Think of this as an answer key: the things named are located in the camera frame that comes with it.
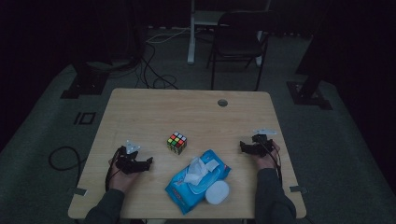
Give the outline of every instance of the wooden table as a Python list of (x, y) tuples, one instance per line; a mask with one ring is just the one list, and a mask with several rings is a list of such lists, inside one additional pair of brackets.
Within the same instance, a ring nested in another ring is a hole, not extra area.
[[(228, 105), (219, 106), (220, 99)], [(253, 130), (261, 128), (277, 131), (270, 137), (281, 147), (284, 190), (297, 208), (297, 217), (304, 217), (301, 193), (289, 189), (298, 183), (268, 93), (134, 89), (112, 92), (78, 183), (87, 193), (74, 196), (69, 216), (84, 218), (102, 199), (107, 161), (132, 140), (141, 146), (137, 160), (154, 157), (154, 162), (126, 195), (122, 218), (253, 218), (257, 170), (250, 156), (240, 152), (239, 141), (251, 144)], [(180, 155), (166, 146), (175, 131), (188, 139)], [(225, 179), (230, 195), (219, 205), (202, 201), (183, 216), (164, 189), (173, 175), (208, 149), (232, 168)]]

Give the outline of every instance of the gray carpet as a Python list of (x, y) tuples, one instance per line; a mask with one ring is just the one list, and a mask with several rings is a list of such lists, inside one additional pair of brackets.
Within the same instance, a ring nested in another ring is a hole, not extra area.
[[(159, 32), (177, 31), (150, 31), (150, 34)], [(209, 35), (198, 36), (210, 39)], [(155, 55), (150, 65), (159, 75), (175, 77), (175, 85), (180, 89), (208, 90), (210, 70), (205, 64), (210, 44), (197, 40), (195, 64), (188, 65), (188, 43), (186, 35), (179, 35), (153, 44)], [(290, 98), (286, 82), (306, 79), (295, 75), (295, 71), (308, 45), (309, 40), (300, 37), (272, 37), (259, 88), (272, 96), (297, 179), (308, 189), (303, 195), (307, 214), (316, 224), (396, 223), (395, 195), (335, 87), (326, 82), (319, 85), (333, 110), (295, 105)], [(152, 52), (147, 47), (146, 60)], [(106, 68), (103, 64), (93, 64)], [(243, 66), (220, 64), (216, 90), (252, 90), (258, 68)], [(74, 223), (67, 215), (72, 199), (68, 190), (76, 185), (78, 169), (64, 172), (52, 169), (49, 154), (58, 147), (70, 146), (81, 158), (87, 157), (111, 91), (120, 87), (145, 88), (138, 79), (143, 68), (112, 73), (102, 95), (81, 95), (76, 100), (60, 99), (76, 75), (71, 66), (53, 79), (0, 154), (0, 223)], [(148, 70), (147, 78), (151, 85), (155, 76)], [(79, 112), (95, 112), (93, 124), (75, 124)], [(61, 151), (53, 157), (53, 162), (67, 167), (76, 163), (76, 156), (71, 150)], [(306, 218), (297, 222), (309, 223)]]

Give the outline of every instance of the gray sleeve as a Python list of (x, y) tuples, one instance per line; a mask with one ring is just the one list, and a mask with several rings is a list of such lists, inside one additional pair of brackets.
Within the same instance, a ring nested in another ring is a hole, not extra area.
[(113, 224), (120, 216), (124, 193), (117, 189), (110, 189), (102, 200), (90, 210), (85, 217), (84, 224)]
[(262, 169), (257, 173), (255, 219), (257, 224), (295, 223), (296, 209), (286, 197), (276, 169)]

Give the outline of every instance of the chair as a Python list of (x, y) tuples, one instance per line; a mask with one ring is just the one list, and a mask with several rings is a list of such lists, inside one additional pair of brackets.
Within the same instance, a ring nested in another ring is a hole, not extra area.
[(219, 18), (206, 64), (208, 68), (210, 62), (213, 63), (211, 90), (214, 87), (216, 62), (247, 62), (247, 68), (252, 60), (262, 56), (254, 91), (259, 88), (268, 37), (276, 32), (277, 21), (278, 15), (274, 11), (230, 11)]

